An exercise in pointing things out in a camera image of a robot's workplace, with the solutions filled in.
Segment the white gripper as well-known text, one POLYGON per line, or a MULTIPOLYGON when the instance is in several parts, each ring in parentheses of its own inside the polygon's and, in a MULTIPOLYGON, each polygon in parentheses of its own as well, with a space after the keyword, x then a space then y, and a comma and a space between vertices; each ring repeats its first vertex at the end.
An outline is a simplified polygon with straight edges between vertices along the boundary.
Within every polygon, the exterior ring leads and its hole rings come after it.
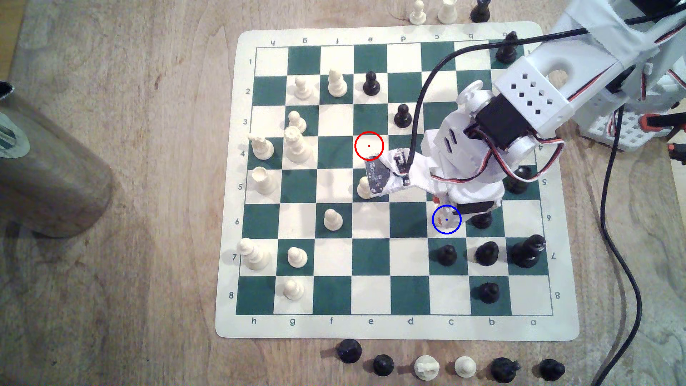
POLYGON ((507 152, 492 150, 473 131, 478 128, 476 114, 494 96, 483 86, 481 80, 470 83, 457 97, 458 110, 444 118, 439 129, 424 135, 423 147, 436 162, 429 169, 430 177, 438 188, 437 194, 427 194, 427 215, 441 205, 446 210, 453 206, 463 216, 489 213, 502 206, 505 173, 497 156, 506 160, 507 152))

